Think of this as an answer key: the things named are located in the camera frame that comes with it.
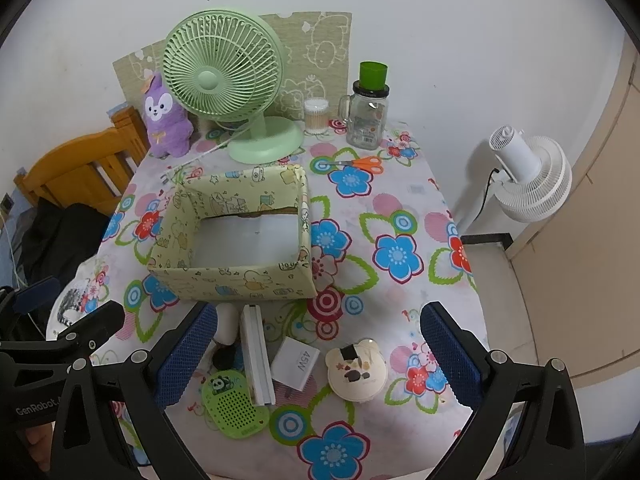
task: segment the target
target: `purple plush toy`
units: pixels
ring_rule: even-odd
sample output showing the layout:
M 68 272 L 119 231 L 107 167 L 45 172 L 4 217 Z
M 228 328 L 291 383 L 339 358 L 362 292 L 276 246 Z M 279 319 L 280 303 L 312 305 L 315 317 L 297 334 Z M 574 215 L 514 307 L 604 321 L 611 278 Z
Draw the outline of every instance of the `purple plush toy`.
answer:
M 187 110 L 178 104 L 162 84 L 162 76 L 155 72 L 145 93 L 146 134 L 153 156 L 183 156 L 189 151 L 189 137 L 193 124 Z

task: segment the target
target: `fan center cap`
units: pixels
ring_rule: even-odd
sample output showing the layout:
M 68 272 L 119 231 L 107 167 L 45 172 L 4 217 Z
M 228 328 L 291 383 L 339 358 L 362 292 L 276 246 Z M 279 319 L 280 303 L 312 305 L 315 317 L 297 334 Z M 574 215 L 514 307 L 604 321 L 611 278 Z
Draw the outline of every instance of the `fan center cap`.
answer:
M 203 70 L 198 74 L 198 84 L 203 90 L 211 91 L 218 83 L 218 76 L 209 70 Z

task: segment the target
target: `green panda device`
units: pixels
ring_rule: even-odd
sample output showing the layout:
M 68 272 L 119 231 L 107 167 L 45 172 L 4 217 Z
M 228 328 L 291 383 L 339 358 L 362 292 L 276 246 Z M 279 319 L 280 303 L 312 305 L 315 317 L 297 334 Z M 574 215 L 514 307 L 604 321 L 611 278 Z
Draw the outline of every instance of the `green panda device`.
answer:
M 244 375 L 224 370 L 202 385 L 202 402 L 220 431 L 229 438 L 246 438 L 269 425 L 269 410 L 251 404 Z

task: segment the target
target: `floral tablecloth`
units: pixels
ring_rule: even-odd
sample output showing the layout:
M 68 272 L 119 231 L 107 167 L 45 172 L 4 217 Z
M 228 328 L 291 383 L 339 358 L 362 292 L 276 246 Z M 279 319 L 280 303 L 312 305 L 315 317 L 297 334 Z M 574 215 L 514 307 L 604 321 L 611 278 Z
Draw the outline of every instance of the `floral tablecloth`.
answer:
M 261 304 L 268 351 L 283 336 L 319 348 L 304 391 L 276 383 L 268 430 L 244 440 L 220 433 L 202 405 L 203 359 L 180 402 L 167 408 L 176 430 L 210 474 L 235 479 L 354 480 L 391 478 L 434 466 L 457 437 L 470 410 L 460 406 L 420 335 L 420 308 L 438 300 L 456 321 L 486 339 L 468 260 L 425 154 L 406 128 L 389 128 L 378 152 L 349 146 L 344 125 L 332 121 L 320 136 L 305 136 L 277 164 L 300 164 L 308 176 L 313 300 Z M 226 139 L 213 130 L 196 140 L 190 160 Z M 377 155 L 382 174 L 332 160 Z M 160 176 L 180 160 L 147 156 L 104 234 L 97 256 L 79 269 L 80 289 L 52 315 L 49 336 L 107 300 L 126 309 L 124 327 L 93 356 L 94 364 L 126 359 L 151 348 L 178 325 L 193 302 L 179 301 L 146 270 L 172 186 Z M 225 149 L 182 168 L 178 178 L 248 168 Z M 328 386 L 324 354 L 373 338 L 388 367 L 384 390 L 355 404 Z M 121 426 L 144 462 L 130 418 L 117 406 Z

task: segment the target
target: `black cloth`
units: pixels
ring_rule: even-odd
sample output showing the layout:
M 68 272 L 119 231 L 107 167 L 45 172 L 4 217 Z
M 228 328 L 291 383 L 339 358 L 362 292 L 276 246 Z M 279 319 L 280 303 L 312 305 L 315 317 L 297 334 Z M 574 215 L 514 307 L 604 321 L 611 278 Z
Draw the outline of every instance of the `black cloth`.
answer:
M 85 204 L 72 204 L 65 209 L 41 198 L 31 227 L 22 237 L 22 264 L 28 284 L 54 276 L 61 287 L 76 275 L 78 266 L 98 251 L 109 218 Z M 46 330 L 53 303 L 32 313 L 33 319 Z

